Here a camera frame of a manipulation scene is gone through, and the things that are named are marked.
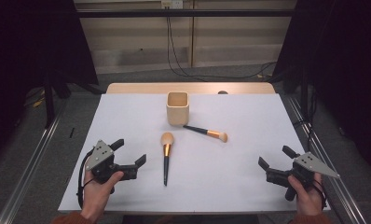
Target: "human hand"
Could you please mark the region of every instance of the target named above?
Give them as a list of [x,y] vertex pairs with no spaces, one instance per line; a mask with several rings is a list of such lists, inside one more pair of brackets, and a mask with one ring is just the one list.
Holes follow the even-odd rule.
[[[321,174],[315,173],[314,179],[322,184]],[[322,212],[322,196],[315,188],[304,189],[293,175],[288,176],[288,182],[296,191],[296,210],[299,215],[317,216]],[[315,187],[323,191],[318,184]]]
[[92,223],[96,223],[102,216],[104,208],[110,197],[110,191],[114,185],[122,178],[124,173],[121,171],[112,174],[110,179],[104,184],[92,180],[93,174],[91,171],[86,171],[84,176],[84,203],[80,215]]

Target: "wall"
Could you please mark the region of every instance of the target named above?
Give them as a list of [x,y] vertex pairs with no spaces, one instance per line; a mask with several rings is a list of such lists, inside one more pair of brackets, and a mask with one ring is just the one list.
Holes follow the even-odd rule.
[[[159,9],[160,1],[75,0],[77,9]],[[292,9],[296,0],[184,1],[184,9]],[[167,69],[166,18],[80,19],[96,71]],[[290,18],[171,18],[182,67],[275,62]],[[172,49],[170,60],[176,61]]]

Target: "brush bristles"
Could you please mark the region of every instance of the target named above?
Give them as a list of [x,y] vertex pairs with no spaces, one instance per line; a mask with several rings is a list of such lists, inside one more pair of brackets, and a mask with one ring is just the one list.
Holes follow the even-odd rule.
[[228,135],[226,133],[220,133],[218,138],[220,138],[221,141],[226,142],[228,140]]

